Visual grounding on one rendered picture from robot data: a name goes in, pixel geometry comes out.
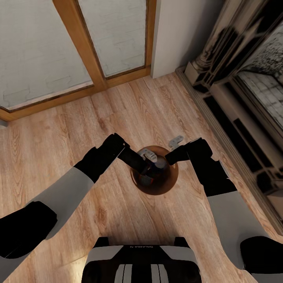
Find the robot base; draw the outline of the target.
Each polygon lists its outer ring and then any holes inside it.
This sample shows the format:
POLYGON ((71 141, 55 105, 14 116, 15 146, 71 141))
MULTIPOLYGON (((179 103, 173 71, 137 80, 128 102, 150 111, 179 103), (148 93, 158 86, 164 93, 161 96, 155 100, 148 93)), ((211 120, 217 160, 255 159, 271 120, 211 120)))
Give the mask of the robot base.
POLYGON ((195 253, 184 237, 175 237, 174 246, 109 246, 108 237, 99 237, 88 254, 81 283, 114 283, 120 264, 163 264, 169 283, 202 283, 195 253))

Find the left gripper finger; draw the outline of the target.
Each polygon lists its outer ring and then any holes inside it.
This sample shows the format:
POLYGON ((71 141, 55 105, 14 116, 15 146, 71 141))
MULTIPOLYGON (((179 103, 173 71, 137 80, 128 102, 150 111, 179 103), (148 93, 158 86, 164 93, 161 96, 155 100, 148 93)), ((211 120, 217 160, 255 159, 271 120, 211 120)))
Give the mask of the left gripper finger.
POLYGON ((158 180, 158 175, 156 175, 150 168, 145 172, 144 176, 147 175, 155 180, 158 180))

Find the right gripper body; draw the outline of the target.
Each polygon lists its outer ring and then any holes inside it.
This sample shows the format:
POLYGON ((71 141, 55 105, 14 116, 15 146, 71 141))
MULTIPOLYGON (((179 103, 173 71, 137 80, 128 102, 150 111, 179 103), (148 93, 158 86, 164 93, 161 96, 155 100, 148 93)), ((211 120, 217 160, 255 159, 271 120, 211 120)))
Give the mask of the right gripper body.
POLYGON ((180 156, 180 149, 183 146, 184 145, 181 145, 178 148, 176 148, 174 151, 171 151, 170 153, 165 155, 165 158, 167 159, 167 162, 169 163, 169 165, 174 165, 176 162, 185 161, 180 156))

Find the robot trunk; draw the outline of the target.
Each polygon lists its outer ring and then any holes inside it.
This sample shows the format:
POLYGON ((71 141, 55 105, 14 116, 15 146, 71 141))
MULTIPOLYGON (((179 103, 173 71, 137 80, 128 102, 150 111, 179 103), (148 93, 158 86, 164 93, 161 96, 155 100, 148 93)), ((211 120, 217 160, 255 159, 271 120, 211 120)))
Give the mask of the robot trunk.
POLYGON ((169 283, 163 264, 120 264, 114 283, 169 283))

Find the trash can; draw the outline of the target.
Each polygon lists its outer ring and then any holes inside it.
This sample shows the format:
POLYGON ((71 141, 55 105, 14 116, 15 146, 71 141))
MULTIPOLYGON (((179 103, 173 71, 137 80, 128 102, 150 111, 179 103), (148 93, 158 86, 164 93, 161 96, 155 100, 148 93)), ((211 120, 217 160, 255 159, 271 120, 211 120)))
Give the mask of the trash can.
MULTIPOLYGON (((166 148, 157 145, 152 145, 142 148, 137 152, 137 154, 144 149, 148 149, 154 152, 154 154, 157 157, 163 157, 164 160, 167 160, 165 158, 165 155, 170 153, 169 150, 167 150, 166 148)), ((152 161, 149 160, 148 158, 146 158, 145 161, 150 165, 152 164, 152 161)), ((178 175, 179 175, 178 163, 177 162, 175 163, 175 168, 174 168, 173 165, 169 165, 169 163, 167 162, 167 169, 164 172, 159 173, 158 180, 153 179, 151 185, 147 187, 144 187, 139 183, 139 175, 140 173, 137 170, 130 167, 131 179, 135 184, 135 186, 141 192, 152 196, 163 195, 169 192, 170 190, 172 190, 178 180, 178 175)))

